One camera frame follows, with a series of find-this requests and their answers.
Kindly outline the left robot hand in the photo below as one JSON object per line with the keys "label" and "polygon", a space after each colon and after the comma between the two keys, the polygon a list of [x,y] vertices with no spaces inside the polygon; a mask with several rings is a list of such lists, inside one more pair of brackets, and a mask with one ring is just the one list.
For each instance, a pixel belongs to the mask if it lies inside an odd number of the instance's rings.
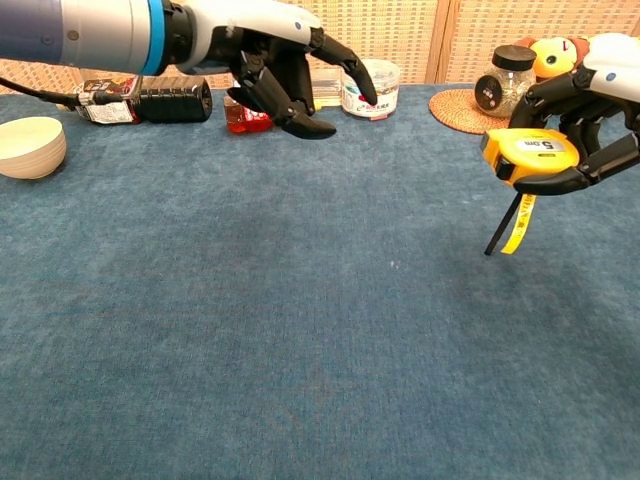
{"label": "left robot hand", "polygon": [[187,1],[167,21],[173,35],[169,63],[185,74],[231,74],[236,84],[227,93],[233,100],[297,138],[320,140],[336,132],[314,117],[309,56],[341,67],[368,104],[378,102],[363,61],[300,6]]}

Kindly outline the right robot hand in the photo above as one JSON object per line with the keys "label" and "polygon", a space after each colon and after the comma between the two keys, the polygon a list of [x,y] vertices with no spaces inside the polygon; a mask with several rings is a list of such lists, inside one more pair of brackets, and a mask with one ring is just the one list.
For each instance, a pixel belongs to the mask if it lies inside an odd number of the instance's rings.
{"label": "right robot hand", "polygon": [[[600,123],[622,112],[629,134],[602,147]],[[559,130],[578,150],[574,167],[530,174],[514,183],[522,194],[564,195],[595,185],[639,163],[639,40],[604,33],[591,38],[576,67],[530,87],[517,104],[511,128],[543,128],[560,117]]]}

